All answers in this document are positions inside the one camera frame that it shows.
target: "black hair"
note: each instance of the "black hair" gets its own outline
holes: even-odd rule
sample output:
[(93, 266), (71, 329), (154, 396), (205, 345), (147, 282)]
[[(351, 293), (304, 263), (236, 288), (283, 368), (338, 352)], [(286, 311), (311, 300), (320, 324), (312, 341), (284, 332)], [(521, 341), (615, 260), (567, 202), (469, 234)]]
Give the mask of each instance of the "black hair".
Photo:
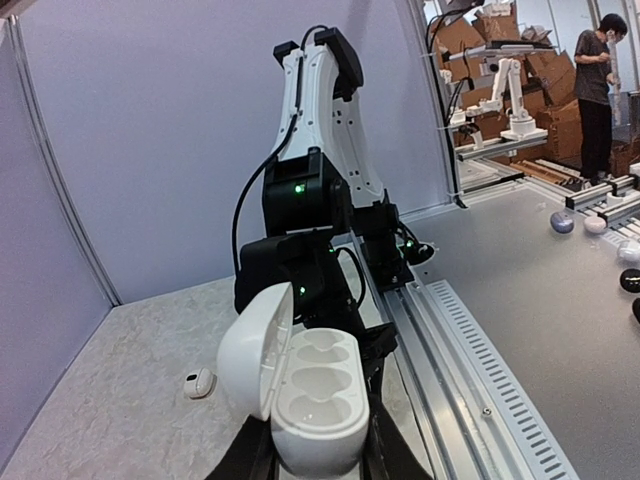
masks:
[(626, 35), (629, 32), (629, 27), (627, 27), (627, 22), (620, 15), (610, 13), (602, 19), (598, 30), (603, 33), (613, 30), (618, 35)]

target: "stack of cardboard boxes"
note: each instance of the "stack of cardboard boxes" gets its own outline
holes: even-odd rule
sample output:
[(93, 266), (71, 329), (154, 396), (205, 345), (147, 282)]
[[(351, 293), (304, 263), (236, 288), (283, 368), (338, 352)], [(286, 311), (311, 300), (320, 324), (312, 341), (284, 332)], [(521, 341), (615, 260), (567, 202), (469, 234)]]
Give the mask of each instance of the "stack of cardboard boxes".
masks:
[[(469, 59), (468, 66), (463, 60), (446, 62), (447, 52), (456, 54), (468, 48), (484, 45), (494, 40), (520, 40), (516, 7), (511, 7), (511, 15), (488, 16), (477, 13), (473, 25), (464, 18), (440, 30), (436, 38), (436, 48), (440, 68), (451, 70), (453, 81), (466, 76), (478, 79), (480, 59)], [(577, 101), (573, 96), (576, 70), (567, 52), (558, 55), (551, 50), (536, 53), (521, 59), (523, 61), (522, 83), (524, 103), (529, 114), (536, 119), (540, 128), (549, 130), (549, 140), (543, 147), (522, 150), (512, 159), (499, 159), (503, 163), (546, 158), (560, 163), (579, 166), (582, 134)], [(463, 108), (477, 105), (482, 99), (491, 98), (491, 88), (476, 89), (461, 96)], [(485, 139), (497, 138), (507, 130), (509, 119), (506, 111), (510, 102), (505, 101), (505, 111), (488, 114), (476, 119)], [(467, 144), (471, 139), (456, 134), (456, 145)]]

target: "gray t-shirt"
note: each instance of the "gray t-shirt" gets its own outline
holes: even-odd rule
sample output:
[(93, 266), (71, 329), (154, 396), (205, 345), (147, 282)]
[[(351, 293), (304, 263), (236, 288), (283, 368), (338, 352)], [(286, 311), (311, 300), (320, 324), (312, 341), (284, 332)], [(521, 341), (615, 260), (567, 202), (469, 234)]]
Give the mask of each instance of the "gray t-shirt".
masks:
[[(578, 39), (576, 55), (597, 57), (601, 53), (609, 53), (609, 47), (598, 38), (595, 32), (585, 30)], [(610, 63), (578, 64), (576, 87), (574, 93), (580, 100), (610, 105), (609, 84), (607, 75), (611, 73)]]

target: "blue ball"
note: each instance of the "blue ball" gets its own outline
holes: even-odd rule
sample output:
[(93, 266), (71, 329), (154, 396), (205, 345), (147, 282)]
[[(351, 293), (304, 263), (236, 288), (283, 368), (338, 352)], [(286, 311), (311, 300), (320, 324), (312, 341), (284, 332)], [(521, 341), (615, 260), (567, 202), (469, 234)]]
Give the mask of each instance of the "blue ball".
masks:
[(566, 212), (556, 212), (551, 215), (551, 227), (558, 233), (573, 232), (575, 222)]

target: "black pants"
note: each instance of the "black pants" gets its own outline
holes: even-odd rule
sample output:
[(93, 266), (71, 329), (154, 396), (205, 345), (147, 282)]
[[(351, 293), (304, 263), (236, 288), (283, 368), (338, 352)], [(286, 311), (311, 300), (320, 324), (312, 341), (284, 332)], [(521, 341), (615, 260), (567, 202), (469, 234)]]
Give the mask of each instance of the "black pants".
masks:
[(579, 100), (582, 117), (582, 176), (595, 180), (598, 172), (609, 173), (613, 120), (611, 107)]

